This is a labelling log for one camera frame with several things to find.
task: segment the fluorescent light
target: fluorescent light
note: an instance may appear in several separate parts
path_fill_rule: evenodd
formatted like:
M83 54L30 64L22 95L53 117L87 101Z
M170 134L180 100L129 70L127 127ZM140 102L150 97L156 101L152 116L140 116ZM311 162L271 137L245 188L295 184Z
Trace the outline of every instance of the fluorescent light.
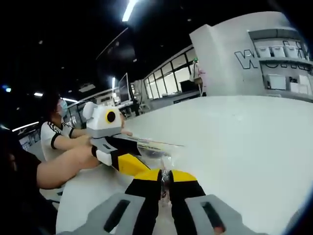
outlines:
M68 99L68 98L62 98L65 101L69 101L69 102L73 102L73 103L77 103L78 101L75 99Z
M34 93L34 96L39 96L39 97L41 97L41 96L43 96L43 94L36 92L36 93Z
M15 131L18 131L18 130L20 130L22 128L25 128L25 127L28 127L28 126L32 126L32 125L35 125L35 124L38 124L38 123L39 122L37 121L37 122L31 123L31 124L27 124L25 126L20 126L20 127L16 128L16 129L13 129L12 131L15 132Z
M129 1L127 8L126 8L126 11L124 13L123 19L122 19L123 22L126 22L129 20L129 17L131 16L131 13L132 13L136 3L137 3L137 0L130 0Z
M115 88L115 77L112 78L112 89Z

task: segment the monitor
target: monitor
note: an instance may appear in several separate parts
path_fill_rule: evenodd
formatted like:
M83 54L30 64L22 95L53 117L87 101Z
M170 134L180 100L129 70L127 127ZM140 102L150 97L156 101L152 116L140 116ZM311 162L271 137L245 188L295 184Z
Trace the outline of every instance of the monitor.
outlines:
M128 83L127 73L119 81L118 86L119 86L119 97L121 99L121 103L130 101L131 96L129 93L129 83Z

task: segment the glass wall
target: glass wall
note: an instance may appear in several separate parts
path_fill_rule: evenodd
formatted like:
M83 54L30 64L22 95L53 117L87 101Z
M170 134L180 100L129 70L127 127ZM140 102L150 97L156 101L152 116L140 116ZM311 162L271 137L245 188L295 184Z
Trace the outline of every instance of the glass wall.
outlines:
M192 61L196 57L196 52L192 48L150 74L144 81L148 97L156 99L183 92L180 83L189 80Z

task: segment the white t-shirt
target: white t-shirt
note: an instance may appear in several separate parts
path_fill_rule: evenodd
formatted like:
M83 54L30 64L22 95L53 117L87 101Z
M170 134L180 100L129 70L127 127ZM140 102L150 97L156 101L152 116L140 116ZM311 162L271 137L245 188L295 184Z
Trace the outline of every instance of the white t-shirt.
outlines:
M62 128L60 129L50 121L46 121L41 126L41 147L43 149L44 157L46 161L50 161L60 156L65 151L56 149L54 147L54 141L59 136L71 138L71 134L74 128L65 124L62 120Z

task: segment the black hair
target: black hair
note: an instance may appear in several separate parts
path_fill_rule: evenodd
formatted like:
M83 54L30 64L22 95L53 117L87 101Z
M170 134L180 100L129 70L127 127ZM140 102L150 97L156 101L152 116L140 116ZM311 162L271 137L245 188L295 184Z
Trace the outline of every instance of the black hair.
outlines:
M44 93L41 100L41 107L43 111L42 116L44 120L50 120L51 114L56 112L60 98L61 97L57 92Z

